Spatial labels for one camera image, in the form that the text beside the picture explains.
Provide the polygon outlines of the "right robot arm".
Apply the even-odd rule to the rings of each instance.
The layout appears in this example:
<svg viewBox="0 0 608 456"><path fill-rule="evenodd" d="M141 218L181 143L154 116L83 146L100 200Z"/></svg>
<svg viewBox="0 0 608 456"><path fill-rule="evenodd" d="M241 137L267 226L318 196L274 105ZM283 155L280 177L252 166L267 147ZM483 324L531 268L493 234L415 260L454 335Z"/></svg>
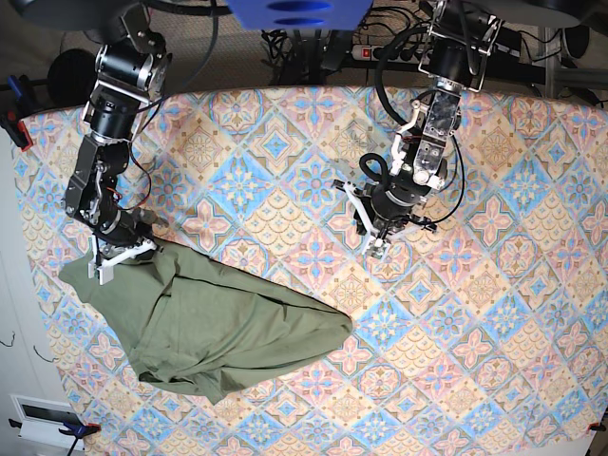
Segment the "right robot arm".
<svg viewBox="0 0 608 456"><path fill-rule="evenodd" d="M124 8L99 34L103 45L95 62L97 80L84 114L90 131L63 198L66 215L92 232L95 268L157 247L143 210L122 208L116 184L143 131L141 114L162 97L170 63L164 38L150 29L142 4Z"/></svg>

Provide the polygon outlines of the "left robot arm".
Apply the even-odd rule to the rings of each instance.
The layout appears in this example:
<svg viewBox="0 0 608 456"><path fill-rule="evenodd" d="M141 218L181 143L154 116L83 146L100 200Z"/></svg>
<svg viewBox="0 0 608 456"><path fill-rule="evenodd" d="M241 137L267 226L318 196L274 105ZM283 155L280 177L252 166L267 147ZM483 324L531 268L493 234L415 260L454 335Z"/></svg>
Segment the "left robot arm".
<svg viewBox="0 0 608 456"><path fill-rule="evenodd" d="M384 253L409 225L435 232L438 220L417 216L414 209L447 188L447 147L456 147L455 132L465 91L477 91L503 22L480 1L439 1L430 18L400 32L381 51L374 71L375 93L397 128L390 158L367 153L359 160L369 179L364 188L335 181L354 207L357 233L365 250ZM390 104L383 73L390 58L409 39L422 50L418 68L431 87L411 100L404 119Z"/></svg>

